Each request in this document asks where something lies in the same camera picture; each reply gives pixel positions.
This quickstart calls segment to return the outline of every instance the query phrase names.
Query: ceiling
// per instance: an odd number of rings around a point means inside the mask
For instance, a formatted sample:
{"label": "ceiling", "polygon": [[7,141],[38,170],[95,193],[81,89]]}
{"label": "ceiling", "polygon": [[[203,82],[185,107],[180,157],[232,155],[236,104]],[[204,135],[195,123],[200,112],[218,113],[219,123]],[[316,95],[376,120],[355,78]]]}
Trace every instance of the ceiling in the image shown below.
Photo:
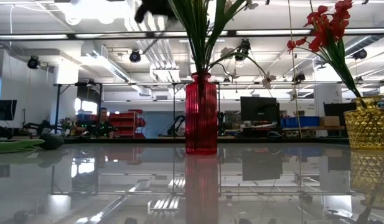
{"label": "ceiling", "polygon": [[[260,30],[260,29],[290,29],[289,7],[285,0],[254,1],[259,4],[255,10],[241,11],[235,16],[235,20],[229,22],[225,30]],[[291,3],[291,26],[293,29],[302,29],[306,23],[306,15],[310,13],[310,6],[307,1],[290,1]],[[335,1],[313,0],[314,7],[324,4],[332,10]],[[92,32],[131,32],[131,31],[155,31],[164,28],[165,20],[162,17],[146,16],[145,23],[137,26],[133,21],[134,10],[140,1],[125,0],[120,2],[108,2],[105,0],[90,0],[88,4],[82,5],[81,11],[70,10],[70,3],[55,4],[54,1],[0,1],[0,34],[45,34],[45,33],[92,33]],[[363,5],[357,1],[350,10],[351,19],[349,28],[384,27],[384,1],[369,1]],[[180,24],[176,24],[170,30],[182,30]],[[365,38],[365,36],[347,36],[344,39],[346,46]],[[292,68],[302,63],[299,71],[303,71],[306,80],[312,80],[312,55],[309,52],[297,50],[295,58],[287,53],[286,42],[289,37],[250,37],[250,56],[255,59],[265,71],[276,75],[278,81],[291,81],[293,76]],[[139,63],[131,63],[129,54],[132,49],[144,50],[148,45],[147,40],[64,40],[64,41],[38,41],[38,42],[13,42],[11,50],[20,54],[25,49],[59,49],[61,52],[74,58],[79,62],[80,78],[94,78],[96,82],[120,82],[106,67],[96,63],[91,57],[92,54],[85,46],[92,45],[101,49],[105,46],[108,51],[110,62],[127,74],[131,82],[168,82],[168,71],[161,71],[159,75],[152,75],[154,66],[163,65],[167,68],[179,69],[171,71],[169,78],[172,81],[180,82],[190,80],[190,65],[193,63],[188,54],[187,39],[162,39],[154,45],[151,52],[142,54]],[[224,47],[234,48],[241,42],[241,37],[224,37],[218,41],[213,58],[219,58],[220,51]],[[8,48],[8,42],[0,42],[0,46]],[[365,47],[368,56],[364,60],[355,61],[347,59],[347,65],[354,76],[366,75],[363,80],[384,80],[384,38]],[[152,57],[161,58],[153,61]],[[262,80],[257,67],[250,61],[245,61],[243,67],[236,67],[235,60],[224,61],[226,71],[239,76],[239,85],[221,87],[224,91],[224,98],[234,98],[234,89],[241,91],[240,94],[251,92],[247,89],[259,89],[261,85],[243,85],[242,82],[259,82]],[[223,81],[226,76],[221,66],[211,70],[212,80]],[[375,91],[379,84],[363,84],[361,91]],[[153,91],[162,91],[167,87],[155,87]],[[276,85],[274,88],[290,92],[293,87],[288,85]],[[312,90],[312,85],[301,84],[298,88]],[[105,88],[105,91],[135,91],[132,88]]]}

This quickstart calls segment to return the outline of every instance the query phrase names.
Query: red vase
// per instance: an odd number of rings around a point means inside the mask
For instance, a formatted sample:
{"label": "red vase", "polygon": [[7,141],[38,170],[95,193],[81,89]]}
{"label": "red vase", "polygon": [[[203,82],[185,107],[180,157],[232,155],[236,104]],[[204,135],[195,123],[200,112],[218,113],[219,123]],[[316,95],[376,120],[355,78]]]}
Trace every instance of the red vase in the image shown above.
{"label": "red vase", "polygon": [[217,153],[217,86],[210,74],[192,74],[194,82],[186,86],[186,153]]}
{"label": "red vase", "polygon": [[218,224],[217,156],[186,156],[186,224]]}

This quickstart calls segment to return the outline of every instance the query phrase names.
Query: green mat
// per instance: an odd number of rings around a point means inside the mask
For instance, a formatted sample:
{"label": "green mat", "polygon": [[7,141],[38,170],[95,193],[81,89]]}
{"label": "green mat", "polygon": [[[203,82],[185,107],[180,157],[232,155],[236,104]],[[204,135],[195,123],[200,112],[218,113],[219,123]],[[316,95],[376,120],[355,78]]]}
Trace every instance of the green mat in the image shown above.
{"label": "green mat", "polygon": [[13,152],[35,151],[34,146],[44,143],[41,139],[26,139],[20,141],[0,142],[0,154]]}

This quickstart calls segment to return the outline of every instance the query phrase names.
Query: white flower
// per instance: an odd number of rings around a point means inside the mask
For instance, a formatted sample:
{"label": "white flower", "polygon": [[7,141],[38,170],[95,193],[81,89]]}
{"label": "white flower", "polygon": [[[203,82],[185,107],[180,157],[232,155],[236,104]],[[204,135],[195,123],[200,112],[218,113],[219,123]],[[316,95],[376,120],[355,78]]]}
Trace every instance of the white flower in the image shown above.
{"label": "white flower", "polygon": [[264,79],[262,79],[262,85],[264,88],[270,89],[271,81],[273,80],[276,80],[276,75],[270,75],[270,72],[267,72],[267,74],[264,76]]}
{"label": "white flower", "polygon": [[233,49],[231,49],[231,48],[228,48],[228,47],[225,47],[224,49],[222,49],[221,50],[221,58],[224,58],[224,57],[226,57],[226,55],[227,54],[229,54],[230,52],[232,52],[233,51]]}
{"label": "white flower", "polygon": [[232,1],[231,0],[227,0],[226,3],[225,3],[225,13],[227,13],[227,11],[231,8],[231,6],[233,5]]}
{"label": "white flower", "polygon": [[253,0],[246,0],[246,6],[244,7],[244,11],[247,9],[255,9],[258,7],[258,3],[253,3]]}

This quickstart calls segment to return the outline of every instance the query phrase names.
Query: red shelving unit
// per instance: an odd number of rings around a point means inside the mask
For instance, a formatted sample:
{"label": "red shelving unit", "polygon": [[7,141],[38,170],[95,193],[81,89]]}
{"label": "red shelving unit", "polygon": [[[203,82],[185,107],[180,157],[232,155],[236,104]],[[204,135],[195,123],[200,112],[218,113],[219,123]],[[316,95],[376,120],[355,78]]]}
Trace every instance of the red shelving unit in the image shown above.
{"label": "red shelving unit", "polygon": [[138,131],[138,128],[146,127],[142,110],[129,110],[125,113],[110,114],[109,120],[118,129],[115,132],[117,138],[146,138],[143,132]]}

